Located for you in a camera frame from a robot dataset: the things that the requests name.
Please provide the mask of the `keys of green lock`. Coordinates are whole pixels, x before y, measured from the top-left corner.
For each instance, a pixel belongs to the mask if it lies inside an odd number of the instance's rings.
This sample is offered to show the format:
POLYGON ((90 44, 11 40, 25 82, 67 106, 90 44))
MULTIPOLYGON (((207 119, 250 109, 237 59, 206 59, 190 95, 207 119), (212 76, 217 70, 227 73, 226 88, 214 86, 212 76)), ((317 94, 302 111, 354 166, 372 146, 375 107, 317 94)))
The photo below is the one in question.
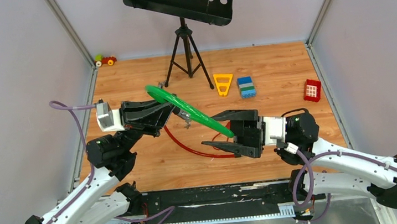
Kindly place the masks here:
POLYGON ((191 121, 192 121, 192 119, 191 119, 191 117, 190 117, 190 113, 185 112, 185 111, 182 110, 182 111, 179 112, 178 116, 179 116, 182 120, 185 121, 185 125, 184 125, 185 129, 189 129, 190 126, 191 126, 191 121))

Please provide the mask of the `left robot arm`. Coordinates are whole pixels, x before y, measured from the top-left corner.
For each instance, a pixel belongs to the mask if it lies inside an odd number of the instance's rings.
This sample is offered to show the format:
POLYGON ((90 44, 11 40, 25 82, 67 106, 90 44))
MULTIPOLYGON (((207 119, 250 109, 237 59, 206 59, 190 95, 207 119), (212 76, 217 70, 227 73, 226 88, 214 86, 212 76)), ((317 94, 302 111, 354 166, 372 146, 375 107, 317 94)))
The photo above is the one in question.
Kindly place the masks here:
POLYGON ((132 148, 143 136, 159 136, 169 117, 181 109, 155 100, 124 102, 116 110, 98 102, 92 108, 104 136, 84 143, 90 174, 60 204, 25 224, 104 224, 142 210, 140 192, 124 182, 135 166, 132 148))

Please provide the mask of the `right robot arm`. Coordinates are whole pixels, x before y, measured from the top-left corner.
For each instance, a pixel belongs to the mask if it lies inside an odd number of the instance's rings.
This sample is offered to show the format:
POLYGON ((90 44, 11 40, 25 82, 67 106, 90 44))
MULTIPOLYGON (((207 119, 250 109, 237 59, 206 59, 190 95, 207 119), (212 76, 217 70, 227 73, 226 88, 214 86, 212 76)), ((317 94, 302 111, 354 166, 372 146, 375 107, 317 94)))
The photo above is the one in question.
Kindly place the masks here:
POLYGON ((305 108, 278 117, 260 116, 257 110, 226 110, 214 120, 229 121, 233 140, 211 140, 208 146, 259 158, 271 145, 282 161, 301 166, 288 185, 297 206, 309 204, 316 195, 341 194, 368 197, 397 209, 397 155, 367 154, 321 138, 315 118, 305 108))

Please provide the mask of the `green cable lock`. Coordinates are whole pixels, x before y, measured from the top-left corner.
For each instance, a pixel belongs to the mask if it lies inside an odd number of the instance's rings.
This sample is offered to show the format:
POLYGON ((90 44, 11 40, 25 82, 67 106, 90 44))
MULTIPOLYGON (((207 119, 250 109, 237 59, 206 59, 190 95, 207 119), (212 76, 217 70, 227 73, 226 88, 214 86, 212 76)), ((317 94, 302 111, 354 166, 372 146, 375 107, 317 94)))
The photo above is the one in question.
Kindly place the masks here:
POLYGON ((146 85, 145 90, 157 102, 170 103, 170 104, 173 104, 175 107, 180 108, 181 110, 183 110, 184 112, 189 114, 189 118, 192 121, 198 122, 198 123, 202 124, 203 126, 213 129, 214 131, 217 131, 218 133, 223 134, 224 136, 227 136, 228 138, 234 137, 234 132, 232 132, 230 129, 226 128, 225 126, 220 124, 218 121, 213 120, 211 117, 207 116, 205 113, 198 110, 197 108, 184 102, 183 100, 181 100, 179 97, 175 96, 174 94, 169 93, 169 92, 165 91, 164 89, 159 88, 155 85, 154 86, 146 85))

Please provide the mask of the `red padlock with thin cable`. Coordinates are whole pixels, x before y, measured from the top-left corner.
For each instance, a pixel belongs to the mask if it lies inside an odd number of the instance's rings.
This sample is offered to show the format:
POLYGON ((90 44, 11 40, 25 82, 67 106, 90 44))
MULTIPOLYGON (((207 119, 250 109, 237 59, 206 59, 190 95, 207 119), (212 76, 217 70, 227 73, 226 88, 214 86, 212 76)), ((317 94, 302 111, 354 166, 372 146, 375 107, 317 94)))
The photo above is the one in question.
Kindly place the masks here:
MULTIPOLYGON (((226 128, 228 128, 228 129, 231 129, 231 122, 229 121, 227 124, 226 124, 226 128)), ((218 134, 216 134, 213 138, 212 138, 212 141, 214 141, 214 142, 216 142, 216 141, 220 141, 220 140, 225 140, 226 142, 229 142, 230 140, 231 140, 231 138, 229 138, 229 137, 226 137, 226 136, 224 136, 223 134, 221 134, 221 133, 218 133, 218 134)))

